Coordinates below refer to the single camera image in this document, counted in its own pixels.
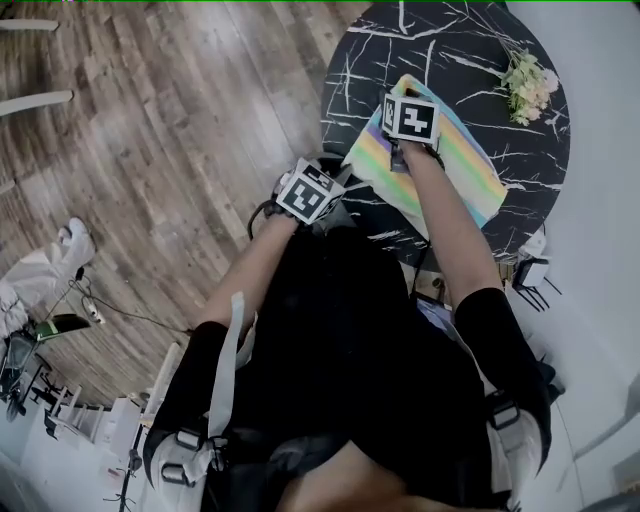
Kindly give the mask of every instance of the cable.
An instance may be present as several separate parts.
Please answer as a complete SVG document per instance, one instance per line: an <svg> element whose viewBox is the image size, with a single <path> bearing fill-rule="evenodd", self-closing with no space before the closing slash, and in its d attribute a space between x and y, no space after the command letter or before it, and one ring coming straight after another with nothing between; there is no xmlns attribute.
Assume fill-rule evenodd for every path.
<svg viewBox="0 0 640 512"><path fill-rule="evenodd" d="M53 305L53 307L49 310L49 312L47 313L47 316L44 317L43 322L46 322L49 319L49 317L51 316L51 313L53 313L53 310L58 307L58 304L60 304L64 300L64 298L69 294L70 291L71 291L71 285L69 285L69 288L67 288L67 291L62 294L62 297L60 297L56 301L56 303Z"/></svg>
<svg viewBox="0 0 640 512"><path fill-rule="evenodd" d="M427 245L425 245L424 249L420 251L418 255L418 261L416 261L416 272L413 274L413 285L411 285L411 296L414 297L416 294L416 284L418 282L418 275L420 274L420 267L424 263L425 258L427 257L427 253L429 252L429 248L431 247L431 240L427 240Z"/></svg>
<svg viewBox="0 0 640 512"><path fill-rule="evenodd" d="M569 450L571 451L571 465L573 466L573 470L576 473L576 480L578 482L578 490L580 491L580 501L582 501L582 508L585 507L585 499L584 499L584 491L582 490L582 481L580 480L580 470L578 469L578 464L575 461L575 450L573 449L573 443L571 442L571 436L569 435L569 429L567 428L567 423L564 421L564 416L562 414L562 410L560 409L560 404L556 404L556 409L558 409L558 414L560 415L560 420L562 421L562 426L564 427L564 431L567 434L567 441L569 443Z"/></svg>
<svg viewBox="0 0 640 512"><path fill-rule="evenodd" d="M162 322L159 322L158 320L154 320L153 318L149 318L147 316L136 315L135 313L129 313L127 311L122 311L121 309L118 309L117 307L113 306L112 304L109 304L108 302L102 300L101 298L96 297L93 294L93 292L91 291L91 279L89 279L86 276L83 276L83 279L86 279L87 281L89 281L89 284L87 285L88 291L86 291L82 287L82 285L80 284L80 281L76 281L76 280L70 280L69 281L69 289L73 288L78 293L80 293L80 295L82 295L82 299L80 299L80 304L82 305L82 308L84 309L85 314L87 314L88 316L91 316L91 312L87 309L87 305L86 305L85 301L86 300L91 300L91 301L94 301L94 302L99 302L103 306L106 306L109 309L111 309L111 310L113 310L116 313L119 313L121 315L129 316L131 318L138 318L139 320L146 320L147 322L151 322L152 324L158 325L159 327L164 327L165 329L168 329L169 331L179 332L181 334L186 334L187 336L191 336L191 334L193 334L193 331L191 329L178 329L177 327L172 327L170 325L164 324Z"/></svg>
<svg viewBox="0 0 640 512"><path fill-rule="evenodd" d="M271 203L273 203L273 199L267 199L266 201L263 201L258 205L256 211L251 215L249 222L247 222L247 233L249 233L249 240L253 240L253 222L256 220L258 214Z"/></svg>

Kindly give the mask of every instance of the black shirt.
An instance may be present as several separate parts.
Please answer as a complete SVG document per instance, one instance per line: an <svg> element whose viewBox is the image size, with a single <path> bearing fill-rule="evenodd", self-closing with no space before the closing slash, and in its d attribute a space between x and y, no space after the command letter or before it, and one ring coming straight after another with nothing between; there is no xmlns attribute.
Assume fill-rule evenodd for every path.
<svg viewBox="0 0 640 512"><path fill-rule="evenodd" d="M470 295L455 325L486 377L536 418L546 457L546 387L504 293ZM145 445L147 466L166 435L208 411L226 331L212 322L196 329ZM417 311L390 254L350 229L294 236L260 311L252 359L236 372L230 427L281 442L334 432L412 494L495 507L486 421L473 360Z"/></svg>

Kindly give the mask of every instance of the black marble table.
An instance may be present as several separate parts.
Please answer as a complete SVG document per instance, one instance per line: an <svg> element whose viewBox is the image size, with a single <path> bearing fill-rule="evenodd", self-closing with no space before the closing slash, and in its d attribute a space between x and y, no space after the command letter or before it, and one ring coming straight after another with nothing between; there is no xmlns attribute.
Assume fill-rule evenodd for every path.
<svg viewBox="0 0 640 512"><path fill-rule="evenodd" d="M326 151L345 155L378 106L378 91L405 73L427 85L462 119L508 188L483 228L498 261L513 259L541 226L562 188L569 160L569 112L562 86L541 118L509 120L500 76L508 57L496 33L554 69L544 48L500 4L376 3L347 30L331 59L322 95ZM352 177L347 186L358 183ZM416 265L422 237L370 187L344 199L352 219L401 262ZM433 258L424 266L433 268Z"/></svg>

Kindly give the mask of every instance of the pastel towel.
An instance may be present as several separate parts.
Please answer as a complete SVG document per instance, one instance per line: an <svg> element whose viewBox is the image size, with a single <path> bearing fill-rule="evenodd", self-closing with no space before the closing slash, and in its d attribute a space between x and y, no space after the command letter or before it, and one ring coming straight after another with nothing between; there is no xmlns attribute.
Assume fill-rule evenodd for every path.
<svg viewBox="0 0 640 512"><path fill-rule="evenodd" d="M453 110L416 78L404 75L391 92L404 96L407 88L440 105L438 151L447 176L478 227L484 226L498 213L507 195L491 160ZM357 178L371 185L382 200L397 208L428 240L429 234L411 176L391 172L391 145L382 136L380 116L378 107L349 150L345 163L350 163Z"/></svg>

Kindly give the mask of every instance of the white chair leg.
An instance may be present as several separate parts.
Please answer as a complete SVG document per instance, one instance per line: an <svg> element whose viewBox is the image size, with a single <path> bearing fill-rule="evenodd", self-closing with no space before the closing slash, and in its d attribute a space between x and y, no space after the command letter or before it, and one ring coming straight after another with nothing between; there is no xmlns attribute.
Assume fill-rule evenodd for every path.
<svg viewBox="0 0 640 512"><path fill-rule="evenodd" d="M55 105L56 103L66 103L73 98L72 91L45 92L44 94L32 94L14 100L0 102L0 116L20 112L30 108Z"/></svg>
<svg viewBox="0 0 640 512"><path fill-rule="evenodd" d="M0 30L47 30L53 32L60 26L51 20L0 20Z"/></svg>

